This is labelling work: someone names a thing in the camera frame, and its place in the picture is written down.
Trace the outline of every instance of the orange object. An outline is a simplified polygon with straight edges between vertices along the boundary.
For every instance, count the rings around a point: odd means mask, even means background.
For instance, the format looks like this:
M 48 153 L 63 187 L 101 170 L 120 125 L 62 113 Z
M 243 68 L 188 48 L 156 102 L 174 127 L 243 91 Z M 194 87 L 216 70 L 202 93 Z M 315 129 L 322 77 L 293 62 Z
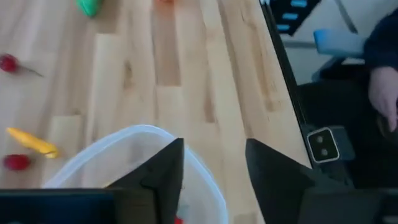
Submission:
M 39 139 L 29 133 L 25 133 L 17 128 L 7 128 L 7 132 L 24 147 L 36 150 L 37 152 L 44 154 L 47 158 L 53 159 L 58 156 L 58 149 L 53 144 Z

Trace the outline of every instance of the red cherry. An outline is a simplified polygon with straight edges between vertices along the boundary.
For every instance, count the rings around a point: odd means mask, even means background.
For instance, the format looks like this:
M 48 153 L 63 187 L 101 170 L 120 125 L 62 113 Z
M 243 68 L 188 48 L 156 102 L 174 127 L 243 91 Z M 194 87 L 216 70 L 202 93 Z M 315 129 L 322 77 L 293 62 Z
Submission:
M 0 69 L 9 73 L 16 72 L 18 69 L 18 59 L 11 54 L 0 55 Z
M 181 219 L 179 219 L 178 217 L 175 217 L 174 224 L 183 224 L 183 221 Z
M 2 162 L 9 170 L 25 170 L 30 165 L 29 157 L 23 154 L 7 155 L 3 158 Z

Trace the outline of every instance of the wooden table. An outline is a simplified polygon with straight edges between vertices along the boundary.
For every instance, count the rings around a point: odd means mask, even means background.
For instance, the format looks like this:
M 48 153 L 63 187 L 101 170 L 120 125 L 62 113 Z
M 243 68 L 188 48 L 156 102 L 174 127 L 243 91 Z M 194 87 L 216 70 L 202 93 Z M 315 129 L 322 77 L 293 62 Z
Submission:
M 1 187 L 39 187 L 93 141 L 153 124 L 206 162 L 229 222 L 250 224 L 264 221 L 246 138 L 310 164 L 257 0 L 109 0 L 94 20 L 71 0 L 2 0 L 0 52 L 44 76 L 0 73 L 0 129 L 21 128 L 64 150 L 47 166 L 4 132 L 1 155 L 30 153 L 35 163 L 2 170 Z

